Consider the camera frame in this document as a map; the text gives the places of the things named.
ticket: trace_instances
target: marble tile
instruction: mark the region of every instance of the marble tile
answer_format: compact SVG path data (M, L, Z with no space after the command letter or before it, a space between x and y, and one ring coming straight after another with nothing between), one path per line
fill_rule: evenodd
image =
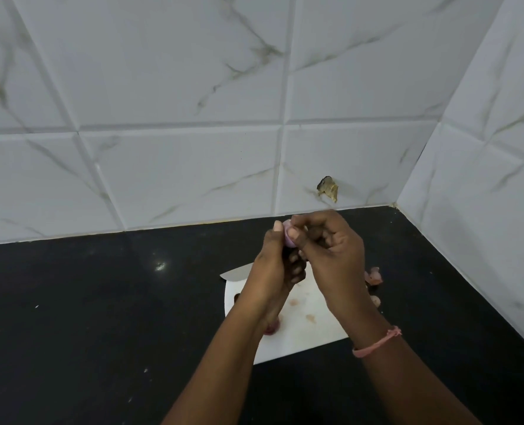
M17 2L82 126L279 120L289 0Z
M397 203L419 228L432 214L432 206L461 178L482 149L483 142L439 123L415 164Z
M524 0L506 0L445 118L524 152Z
M118 229L73 137L0 135L0 241Z
M0 0L0 129L66 127L38 70L38 59L12 0Z
M298 0L291 118L442 114L502 0Z
M272 213L277 127L82 136L128 228Z
M463 170L422 231L524 334L524 162L490 145Z
M298 213L393 203L421 154L433 121L286 127L276 212ZM325 176L338 202L317 196Z

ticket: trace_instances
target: person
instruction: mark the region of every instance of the person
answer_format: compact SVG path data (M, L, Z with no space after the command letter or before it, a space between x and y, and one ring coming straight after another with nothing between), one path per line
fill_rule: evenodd
M282 258L284 228L276 221L240 297L162 425L238 422L258 343L305 277L303 258L355 349L367 353L355 361L363 362L394 424L480 424L376 310L363 280L364 243L343 217L320 211L294 215L291 225L287 234L297 249Z

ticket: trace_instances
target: person's right hand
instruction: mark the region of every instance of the person's right hand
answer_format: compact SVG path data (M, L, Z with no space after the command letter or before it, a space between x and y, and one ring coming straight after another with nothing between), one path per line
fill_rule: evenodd
M337 319L375 309L364 282L364 242L334 210L294 215L287 235L311 263Z

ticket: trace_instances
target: knife blade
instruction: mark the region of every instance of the knife blade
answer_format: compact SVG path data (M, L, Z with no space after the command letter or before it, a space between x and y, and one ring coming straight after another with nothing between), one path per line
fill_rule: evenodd
M242 267L238 267L234 270L229 270L221 274L221 277L228 282L239 282L241 280L248 279L248 275L252 269L252 264L254 263L251 262L250 264L243 265Z

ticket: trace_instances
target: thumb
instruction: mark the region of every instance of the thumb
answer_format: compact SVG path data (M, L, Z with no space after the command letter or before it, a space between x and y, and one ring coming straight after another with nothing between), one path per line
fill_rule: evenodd
M283 249L283 224L279 220L274 222L274 228L266 231L262 249L281 255Z
M303 251L309 261L317 259L325 252L325 249L311 240L307 232L302 229L291 227L287 230L287 236Z

